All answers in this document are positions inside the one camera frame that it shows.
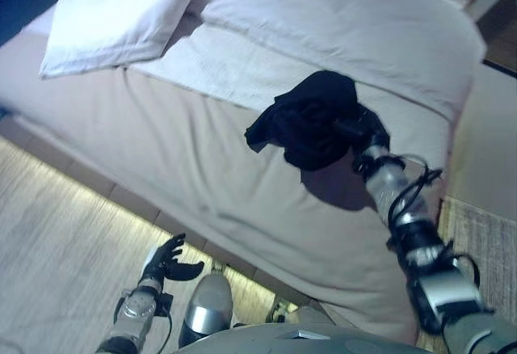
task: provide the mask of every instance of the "black garment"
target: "black garment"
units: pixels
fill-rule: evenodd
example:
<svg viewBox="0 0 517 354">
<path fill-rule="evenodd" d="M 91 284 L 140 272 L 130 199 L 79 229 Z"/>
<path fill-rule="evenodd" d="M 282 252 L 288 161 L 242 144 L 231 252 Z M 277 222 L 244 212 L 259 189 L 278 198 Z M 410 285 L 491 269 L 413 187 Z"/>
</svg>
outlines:
<svg viewBox="0 0 517 354">
<path fill-rule="evenodd" d="M 267 144 L 285 147 L 285 159 L 305 171 L 315 171 L 339 160 L 349 142 L 334 128 L 337 119 L 359 113 L 355 83 L 331 71 L 311 74 L 294 89 L 275 97 L 246 130 L 246 140 L 259 152 Z"/>
</svg>

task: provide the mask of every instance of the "pillowcase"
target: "pillowcase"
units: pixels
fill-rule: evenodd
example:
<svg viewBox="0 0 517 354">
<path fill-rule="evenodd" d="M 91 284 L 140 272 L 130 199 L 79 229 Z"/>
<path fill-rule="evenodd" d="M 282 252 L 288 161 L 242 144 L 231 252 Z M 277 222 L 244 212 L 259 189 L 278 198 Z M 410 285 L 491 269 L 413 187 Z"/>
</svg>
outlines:
<svg viewBox="0 0 517 354">
<path fill-rule="evenodd" d="M 59 0 L 44 78 L 160 57 L 191 0 Z"/>
</svg>

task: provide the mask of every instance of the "black cable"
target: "black cable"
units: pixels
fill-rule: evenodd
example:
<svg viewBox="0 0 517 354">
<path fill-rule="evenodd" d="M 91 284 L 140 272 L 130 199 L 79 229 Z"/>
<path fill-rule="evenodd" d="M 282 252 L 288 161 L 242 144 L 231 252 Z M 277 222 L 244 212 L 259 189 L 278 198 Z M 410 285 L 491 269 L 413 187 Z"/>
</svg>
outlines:
<svg viewBox="0 0 517 354">
<path fill-rule="evenodd" d="M 388 211 L 388 227 L 390 229 L 395 226 L 395 223 L 396 223 L 397 219 L 406 213 L 408 208 L 417 199 L 418 194 L 420 194 L 420 192 L 423 190 L 423 188 L 425 186 L 427 186 L 427 185 L 430 185 L 435 179 L 439 178 L 441 176 L 441 174 L 442 174 L 442 170 L 441 169 L 430 170 L 427 162 L 423 158 L 420 158 L 419 156 L 412 155 L 412 154 L 406 154 L 406 155 L 403 155 L 403 156 L 399 156 L 399 158 L 400 159 L 412 158 L 414 160 L 417 160 L 424 167 L 424 171 L 416 180 L 414 180 L 412 183 L 408 184 L 401 191 L 401 193 L 398 194 L 398 196 L 395 198 L 395 200 L 393 201 L 393 203 L 389 207 L 389 211 Z M 406 201 L 406 203 L 399 210 L 397 215 L 394 215 L 395 209 L 400 204 L 402 199 L 404 199 L 406 197 L 406 195 L 410 191 L 412 191 L 413 189 L 415 189 L 415 191 L 413 192 L 413 195 L 411 195 L 411 197 Z"/>
<path fill-rule="evenodd" d="M 399 156 L 399 158 L 411 158 L 413 160 L 416 160 L 423 166 L 424 171 L 416 180 L 414 180 L 412 183 L 408 184 L 401 191 L 401 193 L 398 194 L 397 198 L 395 198 L 395 200 L 389 207 L 388 226 L 390 229 L 392 229 L 396 225 L 397 219 L 400 218 L 402 215 L 404 215 L 404 213 L 406 213 L 408 208 L 411 207 L 411 205 L 415 202 L 415 200 L 418 197 L 418 194 L 420 194 L 420 192 L 423 190 L 423 188 L 426 185 L 430 185 L 435 179 L 439 178 L 442 174 L 441 169 L 431 170 L 429 168 L 426 160 L 423 158 L 420 158 L 417 155 L 404 154 L 402 156 Z M 414 190 L 414 192 L 411 195 L 411 197 L 406 201 L 406 203 L 401 208 L 401 210 L 397 213 L 397 215 L 394 215 L 395 209 L 400 204 L 402 199 L 404 199 L 406 197 L 406 195 L 412 190 Z M 470 265 L 473 269 L 474 284 L 479 288 L 481 275 L 479 272 L 479 267 L 477 266 L 476 261 L 474 261 L 474 258 L 468 253 L 455 254 L 454 251 L 452 250 L 452 248 L 453 248 L 453 241 L 450 241 L 447 244 L 447 246 L 440 252 L 438 258 L 436 259 L 436 263 L 439 265 L 441 265 L 442 263 L 450 264 L 450 263 L 452 263 L 452 261 L 454 259 L 458 259 L 458 260 L 467 259 L 470 262 Z"/>
<path fill-rule="evenodd" d="M 476 261 L 474 261 L 474 258 L 468 254 L 468 253 L 460 253 L 458 255 L 454 255 L 455 259 L 467 259 L 470 262 L 470 266 L 472 267 L 472 270 L 474 271 L 474 284 L 479 288 L 480 284 L 480 272 L 479 267 L 477 266 Z"/>
<path fill-rule="evenodd" d="M 162 347 L 160 348 L 160 350 L 158 350 L 156 354 L 162 354 L 162 351 L 167 345 L 167 342 L 169 342 L 170 334 L 172 333 L 172 317 L 170 316 L 170 312 L 167 312 L 167 319 L 169 319 L 169 332 L 167 333 L 167 337 L 165 338 Z"/>
</svg>

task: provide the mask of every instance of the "white bed sheet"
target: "white bed sheet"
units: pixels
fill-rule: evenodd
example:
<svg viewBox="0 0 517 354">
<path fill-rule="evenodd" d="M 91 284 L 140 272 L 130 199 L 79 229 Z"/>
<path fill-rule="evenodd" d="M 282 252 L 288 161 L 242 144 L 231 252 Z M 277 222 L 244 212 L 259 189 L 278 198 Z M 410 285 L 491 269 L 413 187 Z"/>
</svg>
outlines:
<svg viewBox="0 0 517 354">
<path fill-rule="evenodd" d="M 42 82 L 45 41 L 25 31 L 0 49 L 0 104 L 41 125 L 75 158 L 341 318 L 413 342 L 404 277 L 385 248 L 387 229 L 364 206 L 360 178 L 349 175 L 350 158 L 303 175 L 343 210 L 311 195 L 282 150 L 247 148 L 242 134 L 257 112 L 123 68 Z M 450 125 L 443 117 L 374 87 L 358 90 L 380 112 L 396 151 L 445 163 Z"/>
</svg>

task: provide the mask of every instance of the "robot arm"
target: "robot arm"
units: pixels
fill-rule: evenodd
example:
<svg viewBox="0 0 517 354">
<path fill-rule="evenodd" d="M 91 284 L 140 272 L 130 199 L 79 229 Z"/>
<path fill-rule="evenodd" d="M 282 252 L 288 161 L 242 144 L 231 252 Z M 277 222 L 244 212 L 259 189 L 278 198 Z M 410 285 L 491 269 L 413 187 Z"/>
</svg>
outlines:
<svg viewBox="0 0 517 354">
<path fill-rule="evenodd" d="M 196 278 L 204 263 L 179 263 L 176 257 L 185 242 L 185 234 L 174 236 L 145 265 L 138 285 L 123 293 L 116 307 L 114 324 L 97 353 L 138 354 L 145 343 L 154 316 L 170 317 L 172 296 L 163 293 L 164 280 L 187 281 Z"/>
<path fill-rule="evenodd" d="M 424 331 L 444 333 L 451 353 L 509 353 L 517 350 L 517 329 L 496 318 L 458 256 L 438 235 L 419 195 L 441 171 L 410 181 L 404 162 L 389 152 L 389 135 L 379 117 L 357 102 L 350 78 L 320 71 L 275 98 L 246 131 L 248 145 L 285 148 L 285 159 L 314 171 L 354 151 L 360 173 L 391 232 L 389 248 L 407 277 L 411 303 Z"/>
</svg>

